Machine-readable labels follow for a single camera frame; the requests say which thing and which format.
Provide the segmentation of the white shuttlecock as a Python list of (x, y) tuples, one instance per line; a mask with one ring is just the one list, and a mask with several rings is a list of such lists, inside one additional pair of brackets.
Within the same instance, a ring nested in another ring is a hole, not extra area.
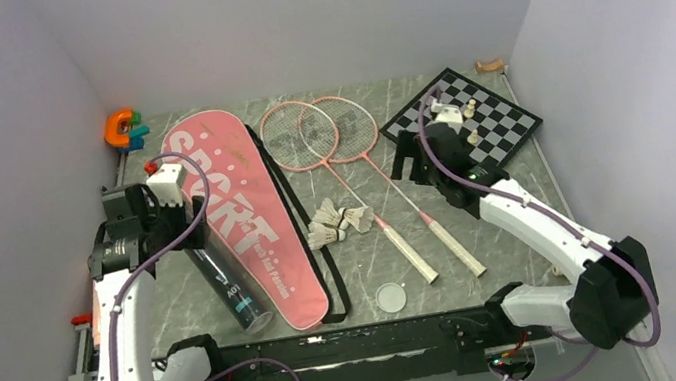
[(349, 223), (345, 219), (344, 209), (336, 207), (329, 198), (325, 198), (321, 202), (312, 221), (330, 228), (346, 230)]
[(328, 228), (320, 225), (318, 229), (309, 232), (307, 242), (311, 250), (320, 250), (335, 242), (342, 242), (347, 234), (344, 230)]
[(372, 227), (375, 220), (374, 211), (370, 206), (358, 208), (340, 208), (340, 228), (343, 230), (354, 229), (358, 233), (366, 233)]

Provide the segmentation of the black shuttlecock tube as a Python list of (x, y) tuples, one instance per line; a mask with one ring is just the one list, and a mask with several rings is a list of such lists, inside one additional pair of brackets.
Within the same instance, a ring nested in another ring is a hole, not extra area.
[(254, 335), (267, 326), (273, 318), (272, 312), (259, 301), (258, 295), (214, 243), (208, 243), (205, 248), (187, 249), (185, 253), (242, 330)]

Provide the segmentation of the clear tube lid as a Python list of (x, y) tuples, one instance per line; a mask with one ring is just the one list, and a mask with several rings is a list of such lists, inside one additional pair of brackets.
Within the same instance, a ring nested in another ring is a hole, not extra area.
[(402, 286), (392, 283), (381, 285), (375, 294), (376, 304), (386, 313), (399, 313), (406, 306), (406, 291)]

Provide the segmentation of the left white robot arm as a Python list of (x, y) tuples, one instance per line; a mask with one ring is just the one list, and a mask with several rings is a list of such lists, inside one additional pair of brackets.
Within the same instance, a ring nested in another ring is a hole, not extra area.
[(88, 267), (100, 313), (97, 381), (225, 381), (218, 345), (200, 334), (174, 343), (161, 378), (153, 376), (150, 307), (156, 264), (168, 252), (206, 243), (205, 199), (109, 210)]

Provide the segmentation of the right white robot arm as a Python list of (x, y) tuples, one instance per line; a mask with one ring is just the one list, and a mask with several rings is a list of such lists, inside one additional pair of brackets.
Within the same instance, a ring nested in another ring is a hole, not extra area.
[(421, 133), (398, 135), (391, 176), (432, 186), (453, 207), (511, 233), (556, 266), (567, 279), (561, 286), (514, 282), (491, 299), (496, 309), (486, 316), (487, 331), (502, 343), (512, 342), (525, 327), (573, 330), (587, 343), (611, 349), (646, 318), (658, 341), (659, 299), (648, 252), (641, 242), (587, 230), (534, 197), (503, 168), (483, 165), (469, 155), (460, 132), (444, 122)]

